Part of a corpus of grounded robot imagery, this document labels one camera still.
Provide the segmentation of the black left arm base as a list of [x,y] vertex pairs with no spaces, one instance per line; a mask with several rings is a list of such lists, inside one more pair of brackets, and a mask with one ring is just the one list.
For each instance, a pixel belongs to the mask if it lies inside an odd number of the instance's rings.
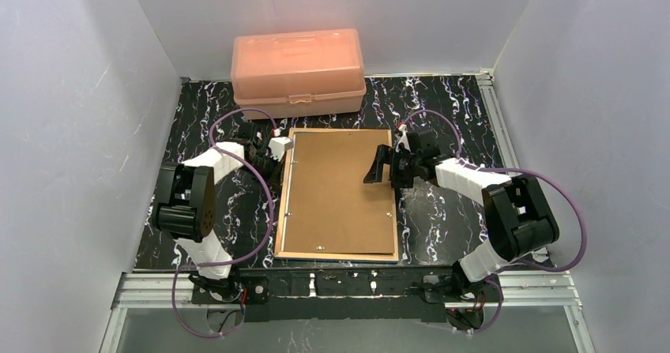
[[263,305],[269,300],[269,281],[264,276],[232,274],[227,279],[211,280],[191,273],[188,280],[194,285],[193,304],[205,305],[206,319],[215,317],[213,331],[231,332],[245,318],[247,307]]

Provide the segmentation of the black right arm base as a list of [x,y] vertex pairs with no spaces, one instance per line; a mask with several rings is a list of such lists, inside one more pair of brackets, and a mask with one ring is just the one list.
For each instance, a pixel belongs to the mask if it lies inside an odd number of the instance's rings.
[[[490,275],[474,284],[463,284],[447,275],[427,275],[420,281],[420,290],[427,303],[460,302],[463,307],[446,306],[447,322],[454,332],[469,336],[484,332],[497,322],[502,311],[504,295],[496,275]],[[484,307],[491,296],[496,301],[495,311],[488,321]]]

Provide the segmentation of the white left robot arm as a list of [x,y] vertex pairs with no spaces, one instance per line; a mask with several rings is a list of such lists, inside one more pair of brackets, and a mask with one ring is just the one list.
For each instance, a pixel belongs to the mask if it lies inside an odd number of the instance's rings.
[[239,169],[257,171],[267,186],[276,181],[293,141],[279,130],[262,133],[252,122],[242,124],[226,141],[183,162],[164,162],[159,170],[151,224],[169,235],[207,280],[229,277],[232,260],[213,230],[216,185]]

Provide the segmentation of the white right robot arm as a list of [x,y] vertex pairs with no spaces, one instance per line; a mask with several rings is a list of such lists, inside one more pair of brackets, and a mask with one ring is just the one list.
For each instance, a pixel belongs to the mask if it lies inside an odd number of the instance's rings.
[[366,184],[389,179],[408,189],[415,178],[455,191],[484,210],[487,240],[456,261],[448,284],[467,288],[559,238],[559,226],[533,175],[485,171],[441,151],[425,133],[404,132],[396,146],[379,145]]

